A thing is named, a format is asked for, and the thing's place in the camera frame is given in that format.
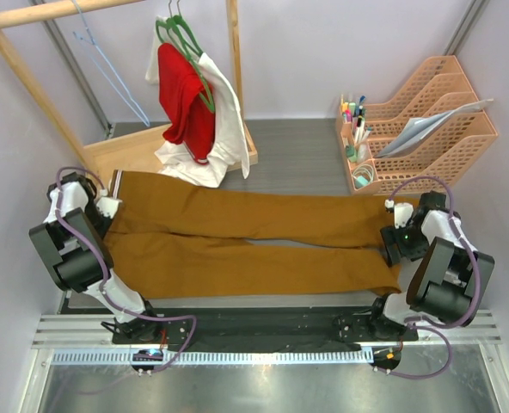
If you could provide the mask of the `mustard brown trousers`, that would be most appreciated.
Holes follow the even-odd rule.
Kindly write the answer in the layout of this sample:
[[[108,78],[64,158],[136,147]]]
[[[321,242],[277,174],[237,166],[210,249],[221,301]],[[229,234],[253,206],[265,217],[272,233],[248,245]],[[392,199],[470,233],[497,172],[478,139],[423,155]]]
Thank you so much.
[[[381,196],[234,192],[123,170],[110,190],[115,273],[147,299],[400,291]]]

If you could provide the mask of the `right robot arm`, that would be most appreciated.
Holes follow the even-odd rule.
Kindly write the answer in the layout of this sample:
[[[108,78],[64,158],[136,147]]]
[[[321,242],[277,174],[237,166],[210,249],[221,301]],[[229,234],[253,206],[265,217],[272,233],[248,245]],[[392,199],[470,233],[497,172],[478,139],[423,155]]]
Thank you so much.
[[[419,266],[405,293],[387,293],[374,301],[366,321],[369,334],[392,340],[419,320],[440,328],[470,324],[494,258],[468,240],[461,216],[446,207],[445,194],[424,193],[418,206],[387,199],[384,207],[394,218],[393,225],[380,230],[387,265],[405,258]]]

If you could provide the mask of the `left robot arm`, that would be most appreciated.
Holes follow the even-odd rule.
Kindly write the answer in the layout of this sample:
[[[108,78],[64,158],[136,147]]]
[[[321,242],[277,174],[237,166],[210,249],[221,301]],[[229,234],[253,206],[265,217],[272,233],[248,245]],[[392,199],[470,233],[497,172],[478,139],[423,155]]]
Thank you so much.
[[[113,341],[150,344],[162,333],[152,305],[113,270],[104,237],[121,201],[97,188],[100,180],[79,169],[58,172],[47,189],[49,213],[28,235],[56,286],[64,292],[84,293],[113,313],[101,324]]]

